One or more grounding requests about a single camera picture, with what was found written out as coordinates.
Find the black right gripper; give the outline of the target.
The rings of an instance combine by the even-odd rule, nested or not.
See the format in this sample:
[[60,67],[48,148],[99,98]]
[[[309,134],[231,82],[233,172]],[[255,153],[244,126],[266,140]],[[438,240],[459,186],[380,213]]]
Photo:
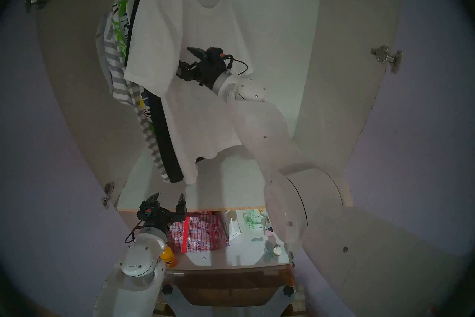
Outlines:
[[177,76],[180,79],[195,79],[199,86],[205,86],[212,89],[218,77],[227,73],[232,68],[233,56],[225,54],[219,47],[209,47],[206,50],[197,47],[187,47],[199,62],[189,64],[179,61]]

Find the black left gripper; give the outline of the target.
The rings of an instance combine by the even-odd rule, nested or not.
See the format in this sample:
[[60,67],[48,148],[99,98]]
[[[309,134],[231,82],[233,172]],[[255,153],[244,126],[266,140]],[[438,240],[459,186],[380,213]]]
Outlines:
[[144,227],[169,231],[172,224],[183,222],[186,219],[186,199],[181,193],[175,211],[172,212],[160,206],[159,195],[160,192],[157,192],[143,201],[136,215],[140,221],[144,222]]

